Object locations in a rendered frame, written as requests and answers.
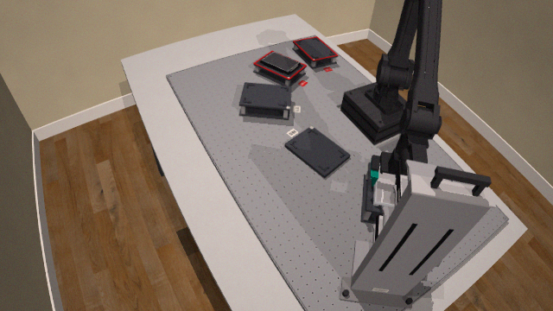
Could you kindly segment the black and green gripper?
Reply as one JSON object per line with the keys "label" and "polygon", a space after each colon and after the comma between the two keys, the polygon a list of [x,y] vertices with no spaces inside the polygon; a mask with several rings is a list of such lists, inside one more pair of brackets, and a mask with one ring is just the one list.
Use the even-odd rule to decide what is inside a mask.
{"label": "black and green gripper", "polygon": [[379,171],[379,164],[381,163],[380,167],[380,174],[388,173],[388,162],[391,158],[391,153],[389,152],[381,152],[381,155],[373,155],[371,159],[371,179],[372,179],[372,187],[375,185],[375,183],[378,180],[378,171]]}

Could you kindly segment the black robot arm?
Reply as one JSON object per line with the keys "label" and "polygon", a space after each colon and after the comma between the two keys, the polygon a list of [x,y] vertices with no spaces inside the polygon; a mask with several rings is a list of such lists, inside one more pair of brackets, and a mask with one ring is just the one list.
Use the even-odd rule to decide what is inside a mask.
{"label": "black robot arm", "polygon": [[[437,80],[441,24],[442,0],[404,0],[394,42],[378,63],[377,85],[365,91],[365,96],[389,116],[404,108],[398,90],[409,89],[399,122],[400,156],[394,149],[388,162],[388,173],[396,177],[407,175],[406,160],[428,163],[428,139],[432,140],[442,126]],[[414,62],[409,57],[415,33]]]}

